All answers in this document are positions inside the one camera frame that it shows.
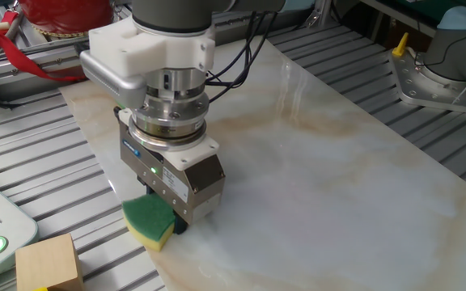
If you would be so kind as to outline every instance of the gray robot arm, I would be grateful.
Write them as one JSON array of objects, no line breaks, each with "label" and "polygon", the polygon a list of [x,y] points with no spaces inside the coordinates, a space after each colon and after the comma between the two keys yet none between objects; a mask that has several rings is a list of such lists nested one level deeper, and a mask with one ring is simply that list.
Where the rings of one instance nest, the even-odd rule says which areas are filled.
[{"label": "gray robot arm", "polygon": [[156,31],[194,33],[211,26],[213,12],[281,11],[285,3],[286,0],[134,0],[133,19]]}]

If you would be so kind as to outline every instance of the screw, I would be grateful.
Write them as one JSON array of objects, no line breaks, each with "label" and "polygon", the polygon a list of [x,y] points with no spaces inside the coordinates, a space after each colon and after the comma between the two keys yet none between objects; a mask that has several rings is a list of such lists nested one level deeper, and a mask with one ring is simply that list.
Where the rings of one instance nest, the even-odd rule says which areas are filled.
[{"label": "screw", "polygon": [[181,117],[181,115],[177,112],[170,112],[169,116],[172,119],[178,119],[179,117]]}]

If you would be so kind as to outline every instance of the yellow clamp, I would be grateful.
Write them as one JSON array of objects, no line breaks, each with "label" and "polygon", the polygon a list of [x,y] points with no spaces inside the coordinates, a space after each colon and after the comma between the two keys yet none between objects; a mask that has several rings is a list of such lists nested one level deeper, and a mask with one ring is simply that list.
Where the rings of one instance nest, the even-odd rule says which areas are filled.
[{"label": "yellow clamp", "polygon": [[404,36],[402,36],[402,40],[400,40],[398,46],[393,49],[393,56],[402,57],[404,55],[405,46],[408,43],[408,37],[409,33],[406,32]]}]

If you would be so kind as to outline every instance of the yellow sponge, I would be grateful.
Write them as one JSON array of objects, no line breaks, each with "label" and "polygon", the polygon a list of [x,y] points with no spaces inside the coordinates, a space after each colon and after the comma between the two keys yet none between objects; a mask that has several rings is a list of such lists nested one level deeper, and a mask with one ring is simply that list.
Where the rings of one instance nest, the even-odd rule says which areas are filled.
[{"label": "yellow sponge", "polygon": [[161,251],[174,232],[176,216],[157,194],[145,195],[122,203],[125,224],[145,247]]}]

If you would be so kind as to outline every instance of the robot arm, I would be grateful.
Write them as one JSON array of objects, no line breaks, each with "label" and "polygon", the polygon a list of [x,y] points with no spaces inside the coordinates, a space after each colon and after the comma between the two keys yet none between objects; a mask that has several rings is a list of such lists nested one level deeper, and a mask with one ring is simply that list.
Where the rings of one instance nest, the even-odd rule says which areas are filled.
[{"label": "robot arm", "polygon": [[281,11],[285,3],[286,0],[134,0],[133,19],[156,31],[194,33],[211,26],[212,12]]},{"label": "robot arm", "polygon": [[134,0],[133,16],[89,31],[86,76],[127,109],[121,159],[192,224],[218,206],[225,174],[205,134],[215,11],[307,9],[313,0]]}]

